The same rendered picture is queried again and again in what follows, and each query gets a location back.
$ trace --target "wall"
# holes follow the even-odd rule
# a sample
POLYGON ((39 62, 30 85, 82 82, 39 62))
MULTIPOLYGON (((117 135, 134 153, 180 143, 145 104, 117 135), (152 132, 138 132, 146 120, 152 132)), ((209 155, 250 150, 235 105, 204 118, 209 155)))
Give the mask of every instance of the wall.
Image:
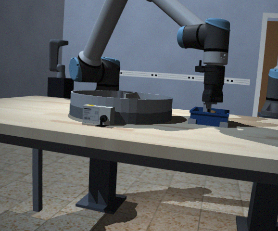
MULTIPOLYGON (((250 85, 225 84, 224 102, 215 108, 251 116, 259 58, 262 15, 278 13, 278 0, 180 0, 199 18, 230 21, 229 60, 226 77, 250 79, 250 85)), ((64 9, 62 62, 66 66, 86 45, 104 0, 66 1, 64 9)), ((103 54, 120 60, 121 70, 202 75, 194 72, 203 51, 182 49, 177 44, 179 25, 146 0, 128 0, 103 54)), ((95 83, 75 83, 76 90, 94 90, 95 83)), ((203 82, 120 77, 120 89, 173 97, 173 107, 202 106, 203 82)))
POLYGON ((0 98, 47 95, 49 40, 63 37, 63 0, 0 0, 0 98))

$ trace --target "thin table leg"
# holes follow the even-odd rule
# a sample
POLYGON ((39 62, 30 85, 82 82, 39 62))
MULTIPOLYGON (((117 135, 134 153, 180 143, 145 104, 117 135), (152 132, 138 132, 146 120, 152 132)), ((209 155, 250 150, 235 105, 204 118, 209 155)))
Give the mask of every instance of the thin table leg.
POLYGON ((32 197, 33 211, 43 209, 43 150, 32 150, 32 197))
POLYGON ((248 217, 236 216, 238 231, 278 231, 278 186, 253 183, 248 217))
POLYGON ((89 192, 76 206, 114 214, 126 200, 115 194, 117 162, 90 158, 89 192))

